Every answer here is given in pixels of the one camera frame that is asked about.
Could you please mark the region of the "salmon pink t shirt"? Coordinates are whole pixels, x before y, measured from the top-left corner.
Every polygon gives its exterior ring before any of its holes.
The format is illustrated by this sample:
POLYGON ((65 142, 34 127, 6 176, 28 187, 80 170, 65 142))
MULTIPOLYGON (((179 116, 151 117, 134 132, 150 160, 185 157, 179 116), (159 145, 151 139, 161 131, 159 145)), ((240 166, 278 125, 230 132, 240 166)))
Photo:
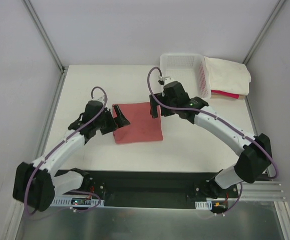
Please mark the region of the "salmon pink t shirt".
POLYGON ((130 122, 128 126, 113 132, 116 144, 156 142, 163 140, 160 118, 152 118, 150 103, 124 103, 118 105, 130 122))

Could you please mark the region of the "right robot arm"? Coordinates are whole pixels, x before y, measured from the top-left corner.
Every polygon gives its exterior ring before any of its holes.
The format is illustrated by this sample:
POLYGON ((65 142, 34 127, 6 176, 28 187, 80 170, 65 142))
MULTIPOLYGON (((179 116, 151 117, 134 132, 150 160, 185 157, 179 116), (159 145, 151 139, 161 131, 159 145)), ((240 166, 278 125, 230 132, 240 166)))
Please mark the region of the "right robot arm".
POLYGON ((227 122, 202 98, 190 98, 178 81, 165 83, 165 78, 160 77, 158 83, 162 86, 162 92, 152 92, 149 96, 153 118, 178 115, 212 133, 238 156, 234 165, 220 170, 212 179, 199 185, 202 195, 212 199, 222 197, 232 185, 254 183, 270 166, 271 145, 268 136, 253 135, 227 122))

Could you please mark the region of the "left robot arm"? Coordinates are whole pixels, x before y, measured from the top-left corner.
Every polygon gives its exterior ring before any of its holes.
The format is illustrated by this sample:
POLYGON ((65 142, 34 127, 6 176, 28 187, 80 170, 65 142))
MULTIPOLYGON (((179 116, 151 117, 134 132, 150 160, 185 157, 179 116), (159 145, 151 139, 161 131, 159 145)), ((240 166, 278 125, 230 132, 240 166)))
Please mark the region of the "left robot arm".
POLYGON ((68 192, 93 195, 92 177, 81 169, 73 168, 62 175, 56 175, 61 166, 97 132, 112 133, 130 125, 120 107, 108 109, 99 100, 90 100, 84 112, 73 121, 63 139, 46 155, 31 163, 22 162, 16 169, 13 199, 35 211, 45 211, 54 198, 68 192))

